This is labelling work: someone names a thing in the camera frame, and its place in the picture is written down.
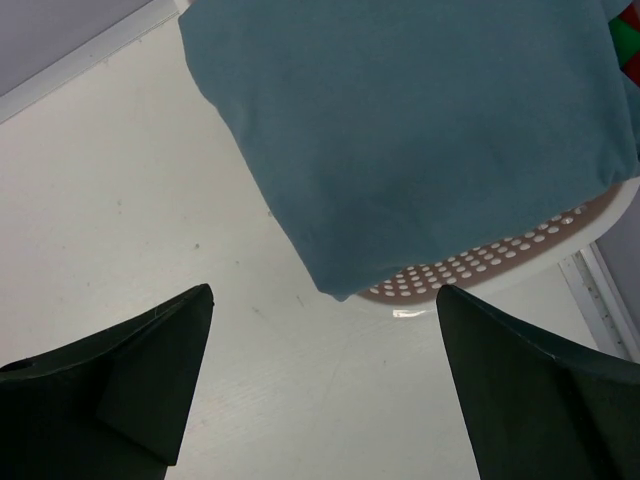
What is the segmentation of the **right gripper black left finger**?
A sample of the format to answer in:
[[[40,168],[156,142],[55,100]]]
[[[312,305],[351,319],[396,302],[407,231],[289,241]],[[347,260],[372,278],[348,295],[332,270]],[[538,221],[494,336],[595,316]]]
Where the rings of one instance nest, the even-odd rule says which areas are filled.
[[[162,479],[176,465],[214,297],[197,285],[1,369],[4,479]]]

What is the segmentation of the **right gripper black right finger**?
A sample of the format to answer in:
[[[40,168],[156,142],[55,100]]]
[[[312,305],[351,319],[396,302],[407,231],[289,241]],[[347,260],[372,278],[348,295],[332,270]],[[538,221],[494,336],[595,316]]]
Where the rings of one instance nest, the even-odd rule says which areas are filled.
[[[481,478],[638,478],[638,364],[455,286],[436,306]]]

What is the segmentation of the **teal blue t shirt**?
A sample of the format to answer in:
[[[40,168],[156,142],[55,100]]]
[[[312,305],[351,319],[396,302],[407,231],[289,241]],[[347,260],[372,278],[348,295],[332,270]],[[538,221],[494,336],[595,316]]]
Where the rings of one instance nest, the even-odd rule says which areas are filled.
[[[189,71],[338,300],[639,173],[622,1],[197,1]]]

